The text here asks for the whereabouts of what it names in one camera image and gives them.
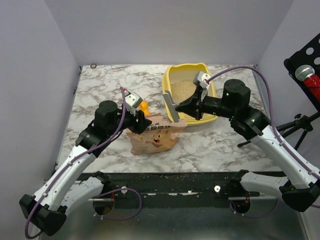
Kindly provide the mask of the orange plastic scoop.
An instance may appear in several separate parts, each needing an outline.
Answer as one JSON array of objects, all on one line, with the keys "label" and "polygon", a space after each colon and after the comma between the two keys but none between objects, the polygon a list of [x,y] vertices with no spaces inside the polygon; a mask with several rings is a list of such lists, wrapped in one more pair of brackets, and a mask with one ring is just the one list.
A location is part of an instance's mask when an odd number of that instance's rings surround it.
[{"label": "orange plastic scoop", "polygon": [[145,100],[142,100],[138,107],[144,113],[145,116],[151,116],[149,112],[149,105]]}]

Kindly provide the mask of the pink cat litter bag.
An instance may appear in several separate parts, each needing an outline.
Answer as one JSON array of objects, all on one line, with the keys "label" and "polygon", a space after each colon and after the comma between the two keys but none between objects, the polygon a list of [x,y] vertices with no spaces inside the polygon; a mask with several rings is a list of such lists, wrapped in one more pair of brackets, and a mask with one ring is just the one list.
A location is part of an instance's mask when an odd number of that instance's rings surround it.
[{"label": "pink cat litter bag", "polygon": [[188,124],[185,119],[170,122],[160,114],[148,115],[151,125],[143,133],[137,134],[126,130],[130,138],[133,155],[155,154],[171,150],[180,140],[179,135]]}]

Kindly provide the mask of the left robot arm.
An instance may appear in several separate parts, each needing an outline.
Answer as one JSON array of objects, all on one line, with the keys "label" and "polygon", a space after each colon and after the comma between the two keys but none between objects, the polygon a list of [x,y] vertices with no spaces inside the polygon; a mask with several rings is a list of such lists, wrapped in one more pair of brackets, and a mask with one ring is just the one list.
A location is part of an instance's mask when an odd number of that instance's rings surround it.
[{"label": "left robot arm", "polygon": [[93,121],[79,134],[60,168],[34,194],[25,194],[20,199],[19,205],[26,218],[25,237],[32,240],[42,233],[52,236],[61,229],[67,216],[84,202],[96,196],[107,197],[111,185],[102,173],[95,173],[77,187],[73,185],[119,132],[129,129],[141,134],[151,123],[142,110],[118,108],[111,100],[101,102]]}]

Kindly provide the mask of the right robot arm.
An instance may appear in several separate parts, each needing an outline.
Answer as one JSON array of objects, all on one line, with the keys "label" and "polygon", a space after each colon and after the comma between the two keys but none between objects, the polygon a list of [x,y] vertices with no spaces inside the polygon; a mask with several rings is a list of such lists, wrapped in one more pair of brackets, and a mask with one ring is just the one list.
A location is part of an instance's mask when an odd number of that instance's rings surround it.
[{"label": "right robot arm", "polygon": [[230,126],[239,135],[260,148],[284,172],[284,177],[274,177],[241,170],[230,183],[230,191],[241,196],[245,192],[258,192],[281,198],[290,208],[306,211],[320,196],[320,181],[314,175],[317,167],[303,168],[294,159],[306,160],[272,128],[269,118],[249,105],[251,90],[239,79],[224,83],[221,98],[202,96],[203,88],[197,86],[194,94],[175,107],[196,120],[203,114],[213,114],[230,119]]}]

